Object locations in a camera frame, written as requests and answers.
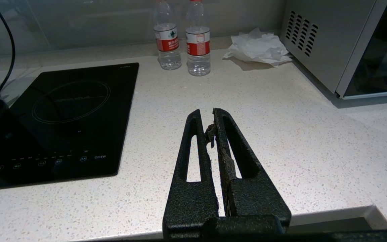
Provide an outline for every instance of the water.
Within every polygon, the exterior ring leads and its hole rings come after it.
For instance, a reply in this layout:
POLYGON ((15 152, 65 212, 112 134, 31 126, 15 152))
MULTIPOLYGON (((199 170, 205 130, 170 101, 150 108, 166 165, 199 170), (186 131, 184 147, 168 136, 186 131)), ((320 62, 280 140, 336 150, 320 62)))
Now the water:
MULTIPOLYGON (((186 32, 191 34, 202 34, 210 31, 209 27, 189 27, 186 28, 186 32)), ((204 76, 210 73, 210 53, 206 55, 196 56, 187 55, 187 71, 193 76, 204 76)))
POLYGON ((181 66, 179 48, 173 51, 159 51, 159 63, 164 70, 175 70, 181 66))
MULTIPOLYGON (((163 23, 155 26, 155 31, 167 31, 176 27, 174 23, 163 23)), ((181 66, 180 48, 172 51, 159 51, 159 63, 164 70, 175 70, 181 66)))

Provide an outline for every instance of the black glass cooktop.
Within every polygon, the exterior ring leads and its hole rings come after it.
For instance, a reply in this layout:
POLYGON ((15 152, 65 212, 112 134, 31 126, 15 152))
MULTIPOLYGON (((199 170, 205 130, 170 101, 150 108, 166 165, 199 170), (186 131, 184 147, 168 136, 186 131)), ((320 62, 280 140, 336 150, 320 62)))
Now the black glass cooktop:
POLYGON ((0 188, 116 175, 137 72, 41 73, 0 119, 0 188))

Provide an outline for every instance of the microwave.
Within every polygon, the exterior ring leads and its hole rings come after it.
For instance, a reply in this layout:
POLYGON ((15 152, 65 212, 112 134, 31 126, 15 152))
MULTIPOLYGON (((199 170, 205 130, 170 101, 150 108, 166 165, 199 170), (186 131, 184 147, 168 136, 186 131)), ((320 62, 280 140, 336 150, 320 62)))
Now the microwave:
POLYGON ((387 0, 288 0, 280 39, 337 97, 387 95, 387 0))

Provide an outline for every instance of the countertop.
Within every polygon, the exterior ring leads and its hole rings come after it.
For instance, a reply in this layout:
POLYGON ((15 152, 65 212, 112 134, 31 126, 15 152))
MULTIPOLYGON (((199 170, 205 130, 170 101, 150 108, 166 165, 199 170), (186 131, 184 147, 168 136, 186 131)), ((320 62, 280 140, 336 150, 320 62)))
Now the countertop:
MULTIPOLYGON (((41 72, 140 63, 119 173, 0 190, 0 241, 160 232, 187 115, 200 109, 206 128, 214 107, 232 115, 293 216, 376 205, 387 219, 387 104, 338 109, 294 63, 271 68, 222 60, 225 52, 212 51, 212 71, 199 78, 185 53, 170 72, 156 56, 16 69, 8 102, 41 72)), ((216 148, 207 149, 223 215, 216 148)))

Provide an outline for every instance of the power cord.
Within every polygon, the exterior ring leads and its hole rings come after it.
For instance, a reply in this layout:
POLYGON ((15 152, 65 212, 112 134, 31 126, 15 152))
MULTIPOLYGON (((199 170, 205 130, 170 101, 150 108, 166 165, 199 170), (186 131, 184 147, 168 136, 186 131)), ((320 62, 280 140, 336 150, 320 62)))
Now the power cord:
POLYGON ((1 12, 0 12, 0 18, 1 18, 2 22, 4 23, 4 26, 6 27, 6 30, 8 32, 8 35, 10 37, 10 42, 11 42, 11 63, 10 63, 10 68, 8 69, 8 73, 7 73, 6 77, 4 78, 4 81, 0 85, 0 92, 1 92, 1 90, 3 89, 4 85, 6 84, 6 82, 8 80, 8 78, 10 77, 11 72, 13 71, 14 59, 16 58, 16 49, 14 46, 13 35, 11 34, 10 28, 8 27, 8 24, 5 21, 1 12))

